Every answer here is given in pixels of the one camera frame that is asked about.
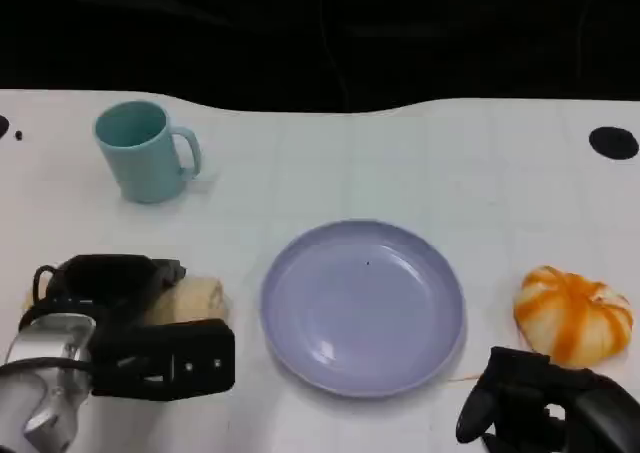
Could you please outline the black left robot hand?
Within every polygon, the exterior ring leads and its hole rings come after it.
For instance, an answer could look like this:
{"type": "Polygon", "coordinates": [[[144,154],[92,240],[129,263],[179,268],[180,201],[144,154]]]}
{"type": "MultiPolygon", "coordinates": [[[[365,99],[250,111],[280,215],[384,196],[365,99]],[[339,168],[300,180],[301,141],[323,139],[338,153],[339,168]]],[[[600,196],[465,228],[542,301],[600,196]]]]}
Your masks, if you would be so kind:
{"type": "Polygon", "coordinates": [[[176,259],[134,254],[77,255],[55,269],[42,301],[96,321],[127,324],[186,276],[176,259]]]}

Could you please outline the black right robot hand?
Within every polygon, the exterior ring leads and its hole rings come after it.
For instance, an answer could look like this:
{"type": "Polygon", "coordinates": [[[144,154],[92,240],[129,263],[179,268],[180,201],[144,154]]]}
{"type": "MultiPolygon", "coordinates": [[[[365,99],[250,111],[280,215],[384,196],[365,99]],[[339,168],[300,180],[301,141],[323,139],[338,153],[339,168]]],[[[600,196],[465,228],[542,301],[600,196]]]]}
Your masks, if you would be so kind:
{"type": "Polygon", "coordinates": [[[639,451],[639,402],[611,378],[548,356],[493,347],[456,439],[488,452],[639,451]]]}

